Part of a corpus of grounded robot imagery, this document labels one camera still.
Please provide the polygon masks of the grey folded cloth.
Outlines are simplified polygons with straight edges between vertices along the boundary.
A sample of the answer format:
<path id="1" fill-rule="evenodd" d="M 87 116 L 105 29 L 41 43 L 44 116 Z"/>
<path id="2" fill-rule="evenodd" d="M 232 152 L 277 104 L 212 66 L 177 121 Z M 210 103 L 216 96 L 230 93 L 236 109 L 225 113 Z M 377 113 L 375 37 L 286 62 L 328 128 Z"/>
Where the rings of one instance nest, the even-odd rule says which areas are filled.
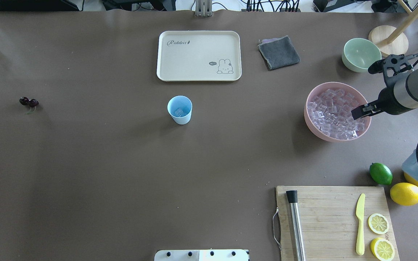
<path id="1" fill-rule="evenodd" d="M 269 70 L 300 63 L 300 56 L 287 35 L 281 38 L 263 39 L 258 44 L 258 49 Z"/>

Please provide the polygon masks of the lemon half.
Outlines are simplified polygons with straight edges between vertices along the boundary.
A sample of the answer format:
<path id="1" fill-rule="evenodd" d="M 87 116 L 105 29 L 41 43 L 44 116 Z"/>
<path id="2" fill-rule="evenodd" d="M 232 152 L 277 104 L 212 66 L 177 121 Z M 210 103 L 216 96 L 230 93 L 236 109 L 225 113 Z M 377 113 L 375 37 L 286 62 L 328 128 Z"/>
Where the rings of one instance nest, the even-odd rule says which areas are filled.
<path id="1" fill-rule="evenodd" d="M 390 222 L 385 215 L 380 213 L 373 213 L 367 219 L 368 226 L 373 233 L 384 235 L 389 231 Z"/>
<path id="2" fill-rule="evenodd" d="M 379 261 L 393 261 L 396 249 L 385 238 L 377 237 L 370 242 L 370 250 Z"/>

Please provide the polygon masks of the yellow plastic knife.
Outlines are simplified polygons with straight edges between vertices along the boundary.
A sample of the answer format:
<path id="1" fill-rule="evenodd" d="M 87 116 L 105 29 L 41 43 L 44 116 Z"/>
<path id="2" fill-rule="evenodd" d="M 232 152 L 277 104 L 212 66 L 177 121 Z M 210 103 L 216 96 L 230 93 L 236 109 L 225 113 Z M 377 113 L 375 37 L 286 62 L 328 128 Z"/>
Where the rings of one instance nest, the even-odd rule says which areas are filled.
<path id="1" fill-rule="evenodd" d="M 356 237 L 355 251 L 359 256 L 363 256 L 365 253 L 364 245 L 364 213 L 365 213 L 365 194 L 362 193 L 356 203 L 355 215 L 358 219 L 358 230 Z"/>

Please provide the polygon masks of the steel muddler black cap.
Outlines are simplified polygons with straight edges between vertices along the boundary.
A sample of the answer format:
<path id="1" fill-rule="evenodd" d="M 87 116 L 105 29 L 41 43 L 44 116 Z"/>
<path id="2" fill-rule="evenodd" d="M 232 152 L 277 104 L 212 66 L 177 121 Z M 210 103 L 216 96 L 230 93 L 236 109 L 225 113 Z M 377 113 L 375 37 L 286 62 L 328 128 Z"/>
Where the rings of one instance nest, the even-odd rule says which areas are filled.
<path id="1" fill-rule="evenodd" d="M 292 246 L 295 251 L 295 258 L 297 261 L 305 261 L 307 258 L 303 242 L 297 190 L 286 191 L 286 199 L 289 206 L 289 228 L 292 236 Z"/>

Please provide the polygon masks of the green bowl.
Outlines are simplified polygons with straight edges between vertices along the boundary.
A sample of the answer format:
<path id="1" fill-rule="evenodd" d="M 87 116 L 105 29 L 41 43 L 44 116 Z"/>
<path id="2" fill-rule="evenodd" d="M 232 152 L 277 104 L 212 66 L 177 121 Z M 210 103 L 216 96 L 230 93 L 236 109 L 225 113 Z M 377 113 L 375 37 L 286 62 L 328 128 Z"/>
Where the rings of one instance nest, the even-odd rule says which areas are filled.
<path id="1" fill-rule="evenodd" d="M 367 72 L 376 61 L 381 60 L 379 48 L 370 40 L 352 38 L 345 43 L 341 59 L 345 67 L 354 72 Z"/>

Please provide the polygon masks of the pink bowl of ice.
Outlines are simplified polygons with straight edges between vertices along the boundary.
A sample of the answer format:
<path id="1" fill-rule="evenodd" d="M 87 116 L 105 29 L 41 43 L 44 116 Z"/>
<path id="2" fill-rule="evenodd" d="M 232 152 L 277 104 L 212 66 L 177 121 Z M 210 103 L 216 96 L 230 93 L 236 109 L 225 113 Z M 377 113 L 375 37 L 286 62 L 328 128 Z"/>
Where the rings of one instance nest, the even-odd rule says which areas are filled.
<path id="1" fill-rule="evenodd" d="M 318 138 L 330 142 L 356 140 L 370 127 L 370 117 L 355 120 L 352 110 L 367 103 L 355 88 L 340 82 L 326 82 L 309 92 L 304 120 Z"/>

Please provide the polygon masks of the bamboo cutting board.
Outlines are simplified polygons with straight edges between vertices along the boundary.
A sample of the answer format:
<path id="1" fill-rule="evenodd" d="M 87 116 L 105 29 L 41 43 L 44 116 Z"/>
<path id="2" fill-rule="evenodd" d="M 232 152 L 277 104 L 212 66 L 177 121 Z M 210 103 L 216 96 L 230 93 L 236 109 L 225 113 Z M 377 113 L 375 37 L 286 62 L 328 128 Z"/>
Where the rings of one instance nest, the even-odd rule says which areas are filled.
<path id="1" fill-rule="evenodd" d="M 368 217 L 379 213 L 388 220 L 389 230 L 381 235 L 397 248 L 384 188 L 370 186 L 277 186 L 276 204 L 280 220 L 277 240 L 282 261 L 295 261 L 294 237 L 289 228 L 289 203 L 286 191 L 298 194 L 300 222 L 307 261 L 375 261 L 370 243 L 378 237 L 368 226 Z M 356 204 L 365 194 L 365 254 L 356 254 L 358 218 Z"/>

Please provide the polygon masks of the dark red cherry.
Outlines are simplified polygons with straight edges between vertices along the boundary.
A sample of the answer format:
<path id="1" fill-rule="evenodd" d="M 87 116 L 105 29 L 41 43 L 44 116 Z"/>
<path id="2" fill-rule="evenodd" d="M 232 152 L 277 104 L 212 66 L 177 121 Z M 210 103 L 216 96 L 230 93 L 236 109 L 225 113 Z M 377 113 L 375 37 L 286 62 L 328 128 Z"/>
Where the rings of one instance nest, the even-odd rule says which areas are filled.
<path id="1" fill-rule="evenodd" d="M 19 103 L 23 106 L 29 106 L 29 99 L 26 96 L 23 96 L 19 99 Z"/>
<path id="2" fill-rule="evenodd" d="M 29 101 L 28 101 L 28 106 L 30 107 L 30 108 L 35 108 L 35 107 L 37 107 L 39 105 L 39 102 L 36 100 L 36 99 L 30 99 Z"/>

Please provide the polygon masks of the whole yellow lemon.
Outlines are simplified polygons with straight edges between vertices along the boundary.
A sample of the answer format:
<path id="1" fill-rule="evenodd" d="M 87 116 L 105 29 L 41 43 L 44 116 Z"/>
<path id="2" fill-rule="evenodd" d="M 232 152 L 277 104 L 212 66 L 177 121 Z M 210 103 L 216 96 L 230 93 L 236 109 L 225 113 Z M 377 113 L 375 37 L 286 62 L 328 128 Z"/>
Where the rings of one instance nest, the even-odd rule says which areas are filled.
<path id="1" fill-rule="evenodd" d="M 390 188 L 390 198 L 402 206 L 418 204 L 418 186 L 408 182 L 400 182 Z"/>
<path id="2" fill-rule="evenodd" d="M 405 180 L 406 180 L 408 183 L 410 183 L 410 184 L 415 185 L 415 186 L 417 186 L 417 187 L 418 187 L 418 181 L 417 181 L 416 179 L 414 179 L 412 176 L 410 176 L 410 175 L 409 175 L 409 174 L 407 174 L 406 172 L 403 172 L 403 175 L 404 175 L 404 177 L 405 177 Z"/>

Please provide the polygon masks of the cream rabbit tray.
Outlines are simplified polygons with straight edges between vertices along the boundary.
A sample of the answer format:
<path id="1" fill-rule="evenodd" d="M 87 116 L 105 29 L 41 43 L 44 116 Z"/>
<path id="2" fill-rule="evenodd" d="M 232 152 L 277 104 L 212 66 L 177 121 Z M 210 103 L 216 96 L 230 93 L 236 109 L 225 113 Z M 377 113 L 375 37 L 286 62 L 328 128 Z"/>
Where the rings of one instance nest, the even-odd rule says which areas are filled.
<path id="1" fill-rule="evenodd" d="M 158 38 L 156 75 L 165 82 L 237 81 L 241 43 L 234 31 L 164 31 Z"/>

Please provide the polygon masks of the aluminium frame post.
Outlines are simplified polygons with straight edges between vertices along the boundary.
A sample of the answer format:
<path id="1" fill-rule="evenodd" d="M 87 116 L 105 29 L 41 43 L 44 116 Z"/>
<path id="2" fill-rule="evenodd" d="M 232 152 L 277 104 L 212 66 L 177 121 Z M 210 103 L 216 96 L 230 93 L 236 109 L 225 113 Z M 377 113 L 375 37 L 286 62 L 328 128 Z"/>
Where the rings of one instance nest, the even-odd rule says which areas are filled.
<path id="1" fill-rule="evenodd" d="M 196 17 L 211 17 L 213 15 L 212 0 L 195 0 Z"/>

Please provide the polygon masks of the green lime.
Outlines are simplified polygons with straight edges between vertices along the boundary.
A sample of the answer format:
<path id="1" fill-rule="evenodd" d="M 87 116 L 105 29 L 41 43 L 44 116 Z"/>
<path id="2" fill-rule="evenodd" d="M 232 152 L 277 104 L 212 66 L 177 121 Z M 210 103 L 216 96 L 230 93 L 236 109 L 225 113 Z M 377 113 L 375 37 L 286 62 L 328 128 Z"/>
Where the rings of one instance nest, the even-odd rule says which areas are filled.
<path id="1" fill-rule="evenodd" d="M 392 171 L 380 162 L 373 162 L 369 167 L 369 173 L 379 185 L 391 185 L 393 181 Z"/>

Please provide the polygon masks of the blue plastic cup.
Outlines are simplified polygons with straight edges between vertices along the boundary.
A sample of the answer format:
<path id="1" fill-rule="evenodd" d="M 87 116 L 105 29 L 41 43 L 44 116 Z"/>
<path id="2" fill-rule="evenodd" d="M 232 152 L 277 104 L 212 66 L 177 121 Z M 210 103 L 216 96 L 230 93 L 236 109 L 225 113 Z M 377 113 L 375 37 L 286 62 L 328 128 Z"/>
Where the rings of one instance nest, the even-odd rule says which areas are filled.
<path id="1" fill-rule="evenodd" d="M 186 96 L 175 96 L 169 100 L 167 110 L 173 120 L 179 124 L 187 124 L 191 120 L 193 104 Z"/>

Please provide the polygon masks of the wooden stand with base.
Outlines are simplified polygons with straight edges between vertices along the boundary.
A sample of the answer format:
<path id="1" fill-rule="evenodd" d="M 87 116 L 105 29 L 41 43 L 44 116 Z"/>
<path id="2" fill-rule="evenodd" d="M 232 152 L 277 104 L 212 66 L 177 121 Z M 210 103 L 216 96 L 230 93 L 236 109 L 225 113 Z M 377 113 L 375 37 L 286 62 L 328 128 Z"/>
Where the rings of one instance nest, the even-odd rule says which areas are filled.
<path id="1" fill-rule="evenodd" d="M 368 39 L 378 47 L 383 57 L 405 54 L 408 51 L 409 41 L 403 32 L 418 19 L 418 5 L 412 10 L 403 0 L 397 2 L 407 13 L 405 20 L 397 28 L 391 25 L 377 26 L 368 35 Z"/>

